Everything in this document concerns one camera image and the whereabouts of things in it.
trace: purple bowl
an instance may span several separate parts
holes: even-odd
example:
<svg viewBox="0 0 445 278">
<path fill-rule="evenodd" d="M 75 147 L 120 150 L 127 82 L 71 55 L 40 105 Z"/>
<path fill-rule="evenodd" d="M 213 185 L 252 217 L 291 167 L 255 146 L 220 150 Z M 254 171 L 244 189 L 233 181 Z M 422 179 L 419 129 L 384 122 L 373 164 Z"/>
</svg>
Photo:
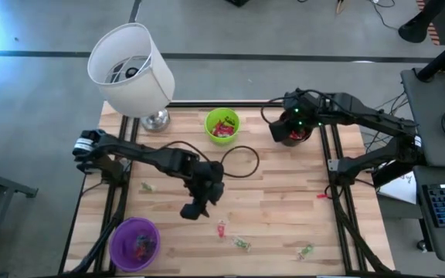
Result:
<svg viewBox="0 0 445 278">
<path fill-rule="evenodd" d="M 155 243 L 150 256 L 139 259 L 135 255 L 138 236 L 147 236 Z M 124 272 L 137 272 L 151 264 L 159 252 L 160 235 L 154 223 L 147 219 L 132 217 L 121 223 L 109 244 L 113 263 Z"/>
</svg>

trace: white paper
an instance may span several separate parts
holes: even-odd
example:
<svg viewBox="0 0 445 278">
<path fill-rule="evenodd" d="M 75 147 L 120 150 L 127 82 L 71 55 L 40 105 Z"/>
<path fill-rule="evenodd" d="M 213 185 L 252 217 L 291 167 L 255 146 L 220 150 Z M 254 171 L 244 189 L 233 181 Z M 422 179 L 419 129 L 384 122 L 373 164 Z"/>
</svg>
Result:
<svg viewBox="0 0 445 278">
<path fill-rule="evenodd" d="M 416 205 L 416 180 L 410 173 L 383 185 L 379 194 Z"/>
</svg>

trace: red candy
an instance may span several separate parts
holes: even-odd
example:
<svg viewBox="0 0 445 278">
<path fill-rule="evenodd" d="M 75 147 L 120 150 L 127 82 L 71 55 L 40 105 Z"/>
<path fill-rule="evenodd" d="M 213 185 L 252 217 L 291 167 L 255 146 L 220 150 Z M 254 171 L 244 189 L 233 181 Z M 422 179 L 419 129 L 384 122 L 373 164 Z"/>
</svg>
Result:
<svg viewBox="0 0 445 278">
<path fill-rule="evenodd" d="M 235 134 L 235 128 L 229 125 L 225 125 L 226 121 L 219 121 L 212 129 L 212 135 L 216 137 L 229 137 Z"/>
</svg>

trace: green bowl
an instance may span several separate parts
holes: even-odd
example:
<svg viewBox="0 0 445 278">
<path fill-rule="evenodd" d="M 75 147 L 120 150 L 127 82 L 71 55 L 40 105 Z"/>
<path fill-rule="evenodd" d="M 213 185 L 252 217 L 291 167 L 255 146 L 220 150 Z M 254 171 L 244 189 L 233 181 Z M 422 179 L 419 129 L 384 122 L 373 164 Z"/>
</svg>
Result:
<svg viewBox="0 0 445 278">
<path fill-rule="evenodd" d="M 216 127 L 219 121 L 227 120 L 224 124 L 235 128 L 235 133 L 229 137 L 217 137 L 212 135 L 212 130 Z M 209 135 L 210 140 L 216 144 L 229 144 L 236 139 L 236 135 L 239 130 L 239 117 L 238 114 L 229 108 L 216 108 L 207 114 L 206 122 L 204 123 L 206 127 L 206 133 Z"/>
</svg>

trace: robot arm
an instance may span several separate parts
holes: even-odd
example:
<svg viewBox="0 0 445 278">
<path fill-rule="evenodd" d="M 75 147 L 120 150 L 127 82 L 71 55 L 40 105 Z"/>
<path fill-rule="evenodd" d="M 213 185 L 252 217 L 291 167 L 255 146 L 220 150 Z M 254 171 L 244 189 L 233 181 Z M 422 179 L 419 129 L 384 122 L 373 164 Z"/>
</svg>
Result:
<svg viewBox="0 0 445 278">
<path fill-rule="evenodd" d="M 173 178 L 180 178 L 193 197 L 180 212 L 184 219 L 196 220 L 201 214 L 209 217 L 206 203 L 215 205 L 223 195 L 224 168 L 218 161 L 199 160 L 199 155 L 181 148 L 154 149 L 142 144 L 123 141 L 102 130 L 83 131 L 76 141 L 73 155 L 80 162 L 78 168 L 92 163 L 102 171 L 103 178 L 121 182 L 124 166 L 109 158 L 109 154 L 125 157 L 156 167 Z"/>
<path fill-rule="evenodd" d="M 276 142 L 290 134 L 310 133 L 322 124 L 359 124 L 393 136 L 378 150 L 357 158 L 330 160 L 329 170 L 339 185 L 355 183 L 360 171 L 390 161 L 416 164 L 423 158 L 415 145 L 416 125 L 411 120 L 394 117 L 384 110 L 374 110 L 347 93 L 321 93 L 315 90 L 296 89 L 283 97 L 284 112 L 280 119 L 269 124 Z"/>
</svg>

